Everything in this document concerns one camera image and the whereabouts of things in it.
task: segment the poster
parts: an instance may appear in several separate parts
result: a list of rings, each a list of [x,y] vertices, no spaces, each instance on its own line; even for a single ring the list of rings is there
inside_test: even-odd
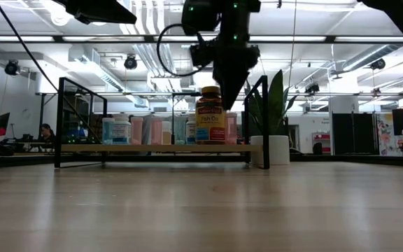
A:
[[[379,137],[379,154],[382,156],[403,156],[400,145],[403,136],[395,136],[393,115],[391,113],[377,114],[377,134]]]

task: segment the pink bottle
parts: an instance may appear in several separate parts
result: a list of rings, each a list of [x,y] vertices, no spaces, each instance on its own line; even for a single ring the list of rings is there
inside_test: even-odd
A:
[[[161,145],[162,144],[162,118],[154,117],[152,118],[152,144]]]
[[[226,144],[237,144],[237,114],[228,113],[225,123]]]
[[[132,117],[132,144],[141,145],[143,138],[143,118]]]

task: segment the potted plant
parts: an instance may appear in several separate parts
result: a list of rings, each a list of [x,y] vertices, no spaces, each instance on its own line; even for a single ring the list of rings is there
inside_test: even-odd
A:
[[[287,110],[293,106],[297,96],[292,97],[287,104],[289,88],[283,89],[283,72],[279,71],[273,78],[269,88],[269,152],[270,165],[290,164],[290,147],[288,136],[283,129],[283,119]],[[246,93],[250,92],[250,85],[247,82]],[[261,135],[252,136],[251,144],[262,145],[262,97],[259,91],[255,91],[249,101],[249,114],[256,124]],[[252,153],[251,163],[253,165],[263,165],[263,154]]]

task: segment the fish oil bottle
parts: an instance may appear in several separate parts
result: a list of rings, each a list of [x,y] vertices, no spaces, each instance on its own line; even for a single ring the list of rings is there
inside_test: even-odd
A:
[[[220,88],[203,87],[202,98],[195,108],[197,144],[225,144],[225,112],[222,107]]]

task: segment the person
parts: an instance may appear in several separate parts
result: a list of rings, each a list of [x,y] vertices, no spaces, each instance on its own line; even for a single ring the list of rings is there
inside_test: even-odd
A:
[[[44,123],[41,125],[41,135],[43,136],[43,140],[46,143],[54,143],[55,135],[54,131],[50,128],[49,124]]]

